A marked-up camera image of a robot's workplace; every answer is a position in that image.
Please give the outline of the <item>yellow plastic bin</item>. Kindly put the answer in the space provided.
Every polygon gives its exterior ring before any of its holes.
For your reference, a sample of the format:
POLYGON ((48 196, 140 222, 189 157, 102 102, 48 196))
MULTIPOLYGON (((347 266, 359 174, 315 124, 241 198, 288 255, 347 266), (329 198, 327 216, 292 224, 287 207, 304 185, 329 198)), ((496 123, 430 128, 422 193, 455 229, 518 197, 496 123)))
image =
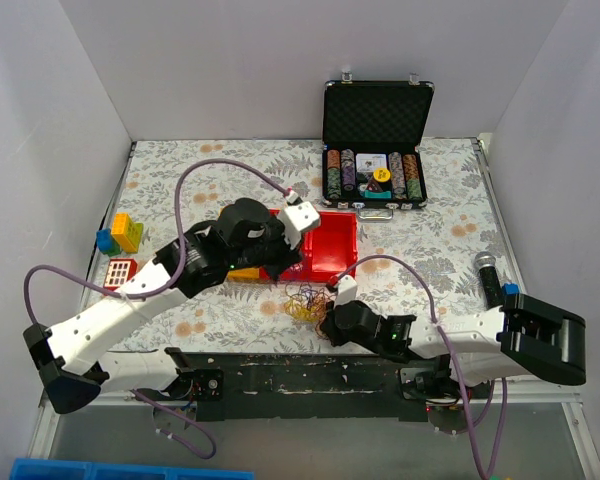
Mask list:
POLYGON ((255 282, 260 279, 260 270, 256 267, 249 267, 239 270, 231 270, 227 275, 228 281, 235 282, 255 282))

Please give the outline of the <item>red double plastic bin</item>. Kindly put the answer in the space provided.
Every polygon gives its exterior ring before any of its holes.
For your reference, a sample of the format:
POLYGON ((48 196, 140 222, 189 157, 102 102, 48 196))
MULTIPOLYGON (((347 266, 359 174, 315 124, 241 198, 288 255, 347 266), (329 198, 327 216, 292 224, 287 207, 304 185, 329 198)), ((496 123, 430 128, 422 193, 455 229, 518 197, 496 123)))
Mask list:
POLYGON ((357 261, 355 215, 321 212, 320 216, 321 225, 304 235, 301 261, 282 272, 280 282, 326 283, 357 261))

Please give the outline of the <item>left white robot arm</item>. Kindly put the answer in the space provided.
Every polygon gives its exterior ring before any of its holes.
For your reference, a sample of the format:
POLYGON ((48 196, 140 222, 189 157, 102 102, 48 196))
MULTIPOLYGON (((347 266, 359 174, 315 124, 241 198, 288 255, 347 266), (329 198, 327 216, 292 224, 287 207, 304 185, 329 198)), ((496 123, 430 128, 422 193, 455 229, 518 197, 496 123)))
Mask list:
POLYGON ((143 268, 81 313, 23 337, 55 412, 75 412, 102 393, 153 390, 173 400, 194 389, 193 370, 175 347, 115 352, 155 317, 225 282, 233 270, 262 268, 277 279, 302 259, 305 235, 320 224, 309 202, 272 213, 240 198, 158 250, 143 268))

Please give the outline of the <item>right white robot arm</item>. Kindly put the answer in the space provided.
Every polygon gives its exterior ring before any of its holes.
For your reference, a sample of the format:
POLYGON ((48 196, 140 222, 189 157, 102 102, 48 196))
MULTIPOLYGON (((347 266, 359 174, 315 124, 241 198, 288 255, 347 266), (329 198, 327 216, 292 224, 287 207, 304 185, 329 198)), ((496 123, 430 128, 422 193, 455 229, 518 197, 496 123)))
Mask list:
POLYGON ((521 375, 557 385, 586 383, 585 320, 528 295, 508 295, 502 306, 449 317, 440 326, 414 315, 383 317, 360 300, 329 303, 319 329, 334 346, 354 343, 400 364, 447 355, 449 340, 458 363, 432 373, 444 397, 521 375))

